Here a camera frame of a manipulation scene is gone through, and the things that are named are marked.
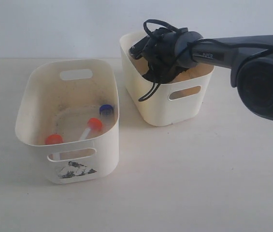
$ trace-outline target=test tube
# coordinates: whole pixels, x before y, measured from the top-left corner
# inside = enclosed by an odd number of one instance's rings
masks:
[[[102,127],[102,122],[98,118],[92,117],[87,122],[87,127],[85,128],[83,134],[80,136],[79,140],[85,140],[91,131],[100,131]]]
[[[63,139],[59,134],[51,134],[45,139],[46,145],[62,144]],[[60,160],[60,153],[53,153],[53,160]]]
[[[108,130],[114,122],[114,108],[105,104],[100,107],[100,117],[105,130]]]

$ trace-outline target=red cap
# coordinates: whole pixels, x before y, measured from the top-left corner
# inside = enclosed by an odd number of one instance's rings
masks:
[[[62,144],[63,139],[61,135],[59,134],[51,134],[45,139],[46,145],[52,145],[52,144]]]
[[[95,117],[92,117],[91,119],[89,119],[87,124],[92,130],[95,130],[95,131],[100,131],[103,127],[102,122]]]

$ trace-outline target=white wall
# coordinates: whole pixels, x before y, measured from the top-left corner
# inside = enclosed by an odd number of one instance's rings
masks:
[[[273,0],[0,0],[0,57],[120,57],[149,18],[204,37],[273,34]]]

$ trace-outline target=white tabletop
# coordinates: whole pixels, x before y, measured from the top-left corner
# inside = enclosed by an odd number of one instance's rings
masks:
[[[34,169],[14,132],[30,73],[53,59],[0,59],[0,232],[273,232],[273,121],[248,111],[216,68],[199,114],[141,118],[114,68],[120,158],[107,177],[68,185]]]

